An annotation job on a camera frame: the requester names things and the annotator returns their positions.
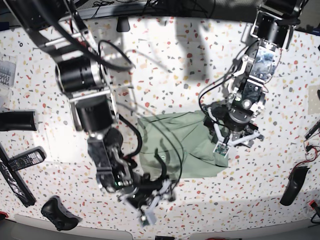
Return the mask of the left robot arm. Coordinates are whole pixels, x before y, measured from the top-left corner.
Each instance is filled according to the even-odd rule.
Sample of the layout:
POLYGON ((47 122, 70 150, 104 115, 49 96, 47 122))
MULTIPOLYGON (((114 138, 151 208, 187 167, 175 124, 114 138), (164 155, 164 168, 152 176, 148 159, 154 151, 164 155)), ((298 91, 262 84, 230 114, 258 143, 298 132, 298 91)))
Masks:
POLYGON ((213 153, 226 157, 236 146, 251 148, 264 140, 254 124, 265 108, 268 83, 279 64, 277 50, 288 50, 306 0, 264 0, 257 8, 250 45, 235 72, 226 79, 228 95, 223 102, 200 103, 204 125, 216 137, 213 153))

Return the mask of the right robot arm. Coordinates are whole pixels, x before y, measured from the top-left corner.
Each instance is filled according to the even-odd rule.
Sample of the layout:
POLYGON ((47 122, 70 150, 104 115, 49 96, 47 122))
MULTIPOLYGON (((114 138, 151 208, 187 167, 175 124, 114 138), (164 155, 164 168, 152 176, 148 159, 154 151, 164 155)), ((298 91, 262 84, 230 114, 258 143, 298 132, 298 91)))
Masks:
POLYGON ((136 173, 134 157, 142 149, 142 136, 129 123, 137 148, 123 154, 123 136, 113 126, 125 119, 118 113, 109 72, 127 72, 133 63, 116 65, 104 59, 101 42, 95 41, 71 0, 7 0, 5 4, 33 43, 54 60, 56 82, 68 99, 74 126, 88 134, 98 187, 119 193, 118 200, 138 213, 142 226, 154 225, 159 202, 174 201, 176 181, 157 152, 160 176, 151 180, 149 173, 136 173))

